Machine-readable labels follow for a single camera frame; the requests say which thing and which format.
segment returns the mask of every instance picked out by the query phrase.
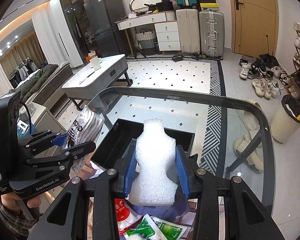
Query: foam piece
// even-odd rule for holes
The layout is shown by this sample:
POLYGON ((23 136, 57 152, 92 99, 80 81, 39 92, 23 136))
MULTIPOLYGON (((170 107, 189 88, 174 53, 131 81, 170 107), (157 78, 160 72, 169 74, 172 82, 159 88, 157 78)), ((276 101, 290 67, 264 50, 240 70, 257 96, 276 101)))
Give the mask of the foam piece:
POLYGON ((136 144, 140 173, 133 181, 129 202, 142 206, 172 205, 178 185, 167 177, 167 170, 175 165, 175 158, 176 140, 164 132, 163 120, 145 120, 136 144))

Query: white suitcase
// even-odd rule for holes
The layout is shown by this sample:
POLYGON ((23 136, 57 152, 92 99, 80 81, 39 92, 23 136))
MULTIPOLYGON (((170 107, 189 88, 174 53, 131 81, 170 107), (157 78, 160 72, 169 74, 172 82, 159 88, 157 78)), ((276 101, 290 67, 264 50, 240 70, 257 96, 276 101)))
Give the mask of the white suitcase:
POLYGON ((200 53, 198 10, 177 10, 178 31, 182 53, 200 53))

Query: black refrigerator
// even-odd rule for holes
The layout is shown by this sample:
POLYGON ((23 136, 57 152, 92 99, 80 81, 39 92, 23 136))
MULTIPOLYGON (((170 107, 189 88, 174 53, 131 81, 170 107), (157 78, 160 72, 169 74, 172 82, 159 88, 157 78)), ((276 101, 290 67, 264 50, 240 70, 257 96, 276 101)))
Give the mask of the black refrigerator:
POLYGON ((130 54, 124 31, 119 31, 119 18, 126 16, 122 0, 89 0, 84 4, 102 57, 130 54))

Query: door handle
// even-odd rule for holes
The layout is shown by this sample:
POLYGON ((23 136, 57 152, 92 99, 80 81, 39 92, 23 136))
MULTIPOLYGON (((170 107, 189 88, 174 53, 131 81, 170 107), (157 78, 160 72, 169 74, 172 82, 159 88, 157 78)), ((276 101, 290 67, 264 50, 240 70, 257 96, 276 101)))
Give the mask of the door handle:
POLYGON ((239 2, 239 0, 235 0, 235 8, 239 10, 239 4, 244 5, 243 2, 239 2))

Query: white table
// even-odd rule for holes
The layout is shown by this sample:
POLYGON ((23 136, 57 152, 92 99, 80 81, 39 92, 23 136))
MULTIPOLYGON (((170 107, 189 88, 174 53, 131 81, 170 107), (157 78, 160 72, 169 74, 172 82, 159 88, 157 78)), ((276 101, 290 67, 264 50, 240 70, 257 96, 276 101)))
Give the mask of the white table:
POLYGON ((124 54, 105 57, 102 59, 101 68, 94 70, 91 63, 83 67, 78 73, 70 78, 63 86, 67 96, 73 101, 78 111, 83 101, 90 101, 99 92, 113 85, 116 81, 124 81, 128 86, 132 80, 127 74, 128 63, 124 54))

